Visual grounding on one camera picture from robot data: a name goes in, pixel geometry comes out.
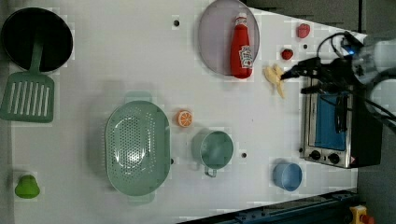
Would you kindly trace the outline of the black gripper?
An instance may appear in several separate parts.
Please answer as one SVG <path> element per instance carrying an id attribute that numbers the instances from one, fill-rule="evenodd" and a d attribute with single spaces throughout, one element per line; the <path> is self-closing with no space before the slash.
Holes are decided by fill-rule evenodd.
<path id="1" fill-rule="evenodd" d="M 321 65 L 320 58 L 314 57 L 295 64 L 286 71 L 281 80 L 297 77 L 314 77 L 319 70 L 319 83 L 301 89 L 301 94 L 323 93 L 326 91 L 343 91 L 357 85 L 350 60 L 337 58 L 331 63 Z"/>

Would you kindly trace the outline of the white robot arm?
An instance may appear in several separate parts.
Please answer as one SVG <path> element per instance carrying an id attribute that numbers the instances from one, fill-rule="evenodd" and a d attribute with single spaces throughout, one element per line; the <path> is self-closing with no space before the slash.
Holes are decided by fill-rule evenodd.
<path id="1" fill-rule="evenodd" d="M 330 63 L 323 63 L 319 57 L 326 40 L 337 54 Z M 349 32 L 330 35 L 319 44 L 315 57 L 298 62 L 280 80 L 297 77 L 309 77 L 318 82 L 303 88 L 302 94 L 338 93 L 351 86 L 363 89 L 381 80 L 395 78 L 395 40 L 361 43 Z"/>

